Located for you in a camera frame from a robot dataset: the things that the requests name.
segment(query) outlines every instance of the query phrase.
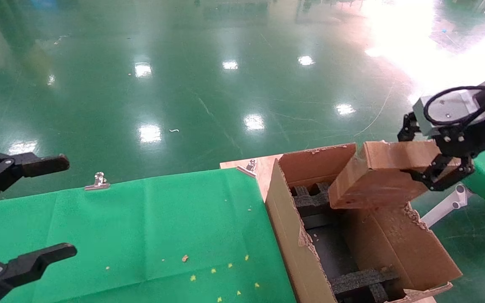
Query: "green epoxy floor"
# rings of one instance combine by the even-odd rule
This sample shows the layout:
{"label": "green epoxy floor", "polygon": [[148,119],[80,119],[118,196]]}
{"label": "green epoxy floor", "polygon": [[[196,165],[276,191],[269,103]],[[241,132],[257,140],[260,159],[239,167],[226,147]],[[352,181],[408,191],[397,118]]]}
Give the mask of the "green epoxy floor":
{"label": "green epoxy floor", "polygon": [[[2,198],[395,141],[484,79],[485,0],[0,0],[0,152],[71,161]],[[485,203],[433,229],[464,271],[437,301],[485,302]]]}

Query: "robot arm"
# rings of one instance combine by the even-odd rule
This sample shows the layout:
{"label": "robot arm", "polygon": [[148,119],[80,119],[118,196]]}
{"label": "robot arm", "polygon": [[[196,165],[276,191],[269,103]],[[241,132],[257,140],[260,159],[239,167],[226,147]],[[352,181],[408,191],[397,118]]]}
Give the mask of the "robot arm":
{"label": "robot arm", "polygon": [[[404,116],[398,140],[412,141],[416,133],[434,139],[441,153],[424,172],[407,170],[413,180],[442,191],[472,174],[473,158],[485,150],[485,81],[421,97]],[[440,177],[455,157],[460,166]]]}
{"label": "robot arm", "polygon": [[[21,177],[56,173],[67,170],[69,165],[65,155],[39,158],[33,153],[12,156],[0,154],[0,193]],[[19,255],[8,263],[0,262],[0,300],[15,287],[39,280],[48,265],[74,257],[76,253],[72,244],[61,243]]]}

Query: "wooden board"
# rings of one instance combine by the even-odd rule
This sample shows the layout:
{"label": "wooden board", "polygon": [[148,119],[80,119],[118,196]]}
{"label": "wooden board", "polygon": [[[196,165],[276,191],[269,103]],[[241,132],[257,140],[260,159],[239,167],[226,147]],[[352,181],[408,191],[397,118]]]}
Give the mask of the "wooden board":
{"label": "wooden board", "polygon": [[[279,159],[283,154],[271,155],[266,157],[258,157],[256,159],[256,179],[258,181],[259,190],[263,197],[263,201],[267,198],[269,192],[269,184],[271,183],[271,173],[275,159]],[[220,163],[220,168],[232,168],[240,165],[246,167],[251,159],[243,159],[236,161],[228,161]],[[437,303],[433,297],[425,298],[416,303]]]}

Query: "metal binder clip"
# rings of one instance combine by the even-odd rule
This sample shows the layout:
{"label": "metal binder clip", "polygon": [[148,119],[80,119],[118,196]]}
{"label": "metal binder clip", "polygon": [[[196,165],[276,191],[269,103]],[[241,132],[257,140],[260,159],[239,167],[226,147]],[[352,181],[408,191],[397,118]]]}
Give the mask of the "metal binder clip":
{"label": "metal binder clip", "polygon": [[85,190],[97,190],[109,188],[109,183],[107,183],[106,178],[104,178],[104,173],[102,171],[95,174],[95,184],[85,186]]}
{"label": "metal binder clip", "polygon": [[255,178],[256,165],[256,159],[251,159],[250,162],[248,162],[248,165],[246,165],[246,168],[239,165],[237,166],[237,170],[242,171],[246,175]]}

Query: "cardboard piece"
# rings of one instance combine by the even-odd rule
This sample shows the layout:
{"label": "cardboard piece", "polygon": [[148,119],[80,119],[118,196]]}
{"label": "cardboard piece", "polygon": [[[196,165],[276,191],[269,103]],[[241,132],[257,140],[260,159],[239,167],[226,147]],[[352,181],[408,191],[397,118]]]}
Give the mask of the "cardboard piece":
{"label": "cardboard piece", "polygon": [[[365,142],[349,159],[329,191],[333,209],[401,207],[427,191],[401,170],[423,171],[439,154],[433,141]],[[453,159],[442,176],[460,165]]]}
{"label": "cardboard piece", "polygon": [[[379,143],[377,149],[373,148],[374,142],[367,143],[369,150],[380,150],[386,156],[376,159],[375,153],[370,153],[372,156],[365,162],[372,163],[375,168],[391,170],[390,167],[396,167],[396,174],[406,174],[398,172],[397,167],[408,168],[410,163],[423,167],[426,161],[420,158],[425,153],[418,151],[421,147],[427,148],[427,142],[405,146],[403,150],[415,148],[415,155],[418,155],[413,157],[411,154],[407,161],[396,159],[396,152],[383,149],[380,142],[375,142]],[[355,175],[360,172],[357,167],[362,167],[354,164],[353,159],[358,159],[354,157],[355,153],[355,144],[329,146],[285,154],[273,166],[266,207],[300,303],[333,303],[337,300],[329,283],[334,276],[327,277],[328,273],[323,270],[322,260],[304,228],[290,188],[335,182],[342,175],[347,181],[360,179],[352,179],[353,172]],[[352,165],[350,171],[344,173],[348,165]],[[404,199],[416,192],[422,193],[423,190],[397,194],[394,198]],[[411,303],[448,290],[452,287],[450,280],[461,276],[460,270],[433,232],[419,222],[418,213],[410,208],[408,200],[403,200],[402,204],[397,201],[394,205],[387,209],[338,210],[342,213],[341,234],[358,269],[392,267],[400,278],[393,280],[387,293],[396,303]]]}

